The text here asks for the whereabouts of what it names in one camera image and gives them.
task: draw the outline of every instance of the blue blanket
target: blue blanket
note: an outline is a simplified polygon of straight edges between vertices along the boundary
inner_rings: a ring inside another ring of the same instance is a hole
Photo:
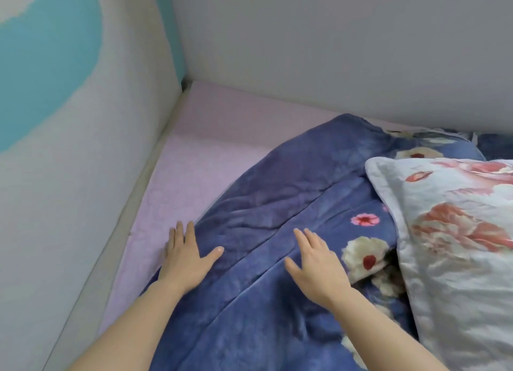
[[[244,173],[196,225],[202,256],[218,245],[225,252],[177,305],[151,370],[359,370],[361,360],[333,316],[307,300],[284,269],[285,256],[300,263],[296,227],[317,232],[355,286],[416,336],[400,278],[390,270],[395,225],[365,161],[482,156],[458,137],[397,136],[340,115]]]

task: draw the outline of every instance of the pillow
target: pillow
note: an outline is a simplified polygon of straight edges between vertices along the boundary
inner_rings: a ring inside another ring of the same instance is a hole
[[[513,163],[373,158],[422,344],[452,371],[513,369]]]

